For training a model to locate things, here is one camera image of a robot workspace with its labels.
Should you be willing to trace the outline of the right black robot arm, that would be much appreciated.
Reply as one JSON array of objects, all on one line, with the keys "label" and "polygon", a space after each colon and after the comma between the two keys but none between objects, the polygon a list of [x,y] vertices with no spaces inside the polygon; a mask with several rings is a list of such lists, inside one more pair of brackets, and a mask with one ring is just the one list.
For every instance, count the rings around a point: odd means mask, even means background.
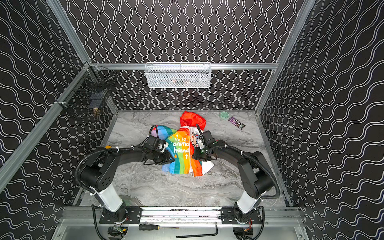
[{"label": "right black robot arm", "polygon": [[202,142],[202,147],[195,147],[193,154],[195,160],[208,162],[218,158],[238,168],[244,192],[234,208],[240,213],[245,215],[264,200],[280,197],[278,181],[261,152],[242,151],[223,140],[215,140],[209,131],[200,133],[199,140]]}]

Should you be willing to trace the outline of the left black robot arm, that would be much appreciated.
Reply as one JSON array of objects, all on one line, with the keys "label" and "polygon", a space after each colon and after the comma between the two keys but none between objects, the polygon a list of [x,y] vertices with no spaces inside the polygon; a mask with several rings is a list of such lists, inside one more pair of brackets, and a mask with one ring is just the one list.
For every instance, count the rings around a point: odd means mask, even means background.
[{"label": "left black robot arm", "polygon": [[75,181],[94,195],[104,209],[118,213],[125,204],[112,185],[117,168],[123,164],[147,161],[152,165],[170,164],[175,157],[167,147],[166,141],[149,136],[144,143],[128,148],[98,148],[78,163]]}]

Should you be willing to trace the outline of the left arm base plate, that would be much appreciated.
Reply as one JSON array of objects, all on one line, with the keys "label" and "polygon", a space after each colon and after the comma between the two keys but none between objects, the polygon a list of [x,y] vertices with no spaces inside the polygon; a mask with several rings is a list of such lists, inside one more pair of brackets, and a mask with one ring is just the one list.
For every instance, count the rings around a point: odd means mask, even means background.
[{"label": "left arm base plate", "polygon": [[100,224],[139,224],[143,209],[140,207],[121,206],[116,212],[103,209]]}]

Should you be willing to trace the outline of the rainbow kids zip jacket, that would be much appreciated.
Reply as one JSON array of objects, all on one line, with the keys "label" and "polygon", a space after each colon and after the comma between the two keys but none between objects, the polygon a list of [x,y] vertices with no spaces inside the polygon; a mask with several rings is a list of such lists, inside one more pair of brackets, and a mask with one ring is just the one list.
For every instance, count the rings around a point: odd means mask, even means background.
[{"label": "rainbow kids zip jacket", "polygon": [[193,174],[194,177],[208,173],[214,164],[193,158],[195,150],[203,149],[200,138],[204,132],[207,121],[193,112],[183,112],[180,117],[181,127],[176,130],[167,126],[157,126],[151,130],[151,135],[159,137],[168,143],[166,150],[171,154],[174,162],[162,166],[162,171],[170,174]]}]

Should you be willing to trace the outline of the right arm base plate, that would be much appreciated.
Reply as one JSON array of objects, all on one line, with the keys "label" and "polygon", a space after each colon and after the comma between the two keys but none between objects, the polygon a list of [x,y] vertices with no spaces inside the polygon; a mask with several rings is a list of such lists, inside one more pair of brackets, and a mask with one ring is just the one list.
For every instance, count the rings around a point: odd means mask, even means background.
[{"label": "right arm base plate", "polygon": [[260,210],[252,209],[250,212],[244,214],[240,209],[234,207],[221,208],[218,219],[221,220],[223,225],[246,225],[249,224],[250,221],[256,225],[262,223]]}]

